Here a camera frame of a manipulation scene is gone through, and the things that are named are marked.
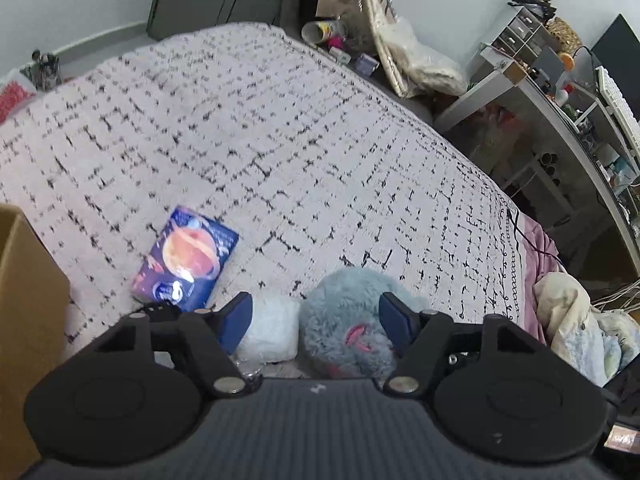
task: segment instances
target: white keyboard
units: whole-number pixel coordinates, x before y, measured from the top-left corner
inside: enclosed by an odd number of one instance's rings
[[[596,72],[598,73],[600,94],[604,97],[607,104],[613,108],[613,114],[622,128],[622,132],[629,140],[631,147],[636,152],[636,156],[640,157],[640,126],[638,126],[638,121],[626,103],[625,98],[622,97],[618,85],[610,78],[607,69],[599,66]]]

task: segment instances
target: cardboard box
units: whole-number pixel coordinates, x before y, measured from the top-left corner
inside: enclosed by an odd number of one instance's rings
[[[69,280],[22,211],[0,205],[0,479],[40,455],[22,421],[24,399],[62,358]]]

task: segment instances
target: computer monitor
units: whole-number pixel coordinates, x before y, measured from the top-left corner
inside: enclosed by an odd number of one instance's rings
[[[592,51],[620,88],[636,120],[640,119],[640,40],[622,14]]]

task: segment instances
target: purple box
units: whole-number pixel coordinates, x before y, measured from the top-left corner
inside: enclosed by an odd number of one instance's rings
[[[183,311],[204,308],[238,234],[178,206],[133,281],[137,300],[169,300]]]

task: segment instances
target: white bed sheet with black pattern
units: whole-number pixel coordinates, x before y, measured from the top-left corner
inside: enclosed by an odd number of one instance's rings
[[[354,265],[456,320],[522,320],[513,204],[413,114],[279,28],[226,25],[108,60],[0,140],[0,198],[72,284],[70,352],[136,307],[132,277],[178,204],[240,233],[214,305],[241,290],[303,296]]]

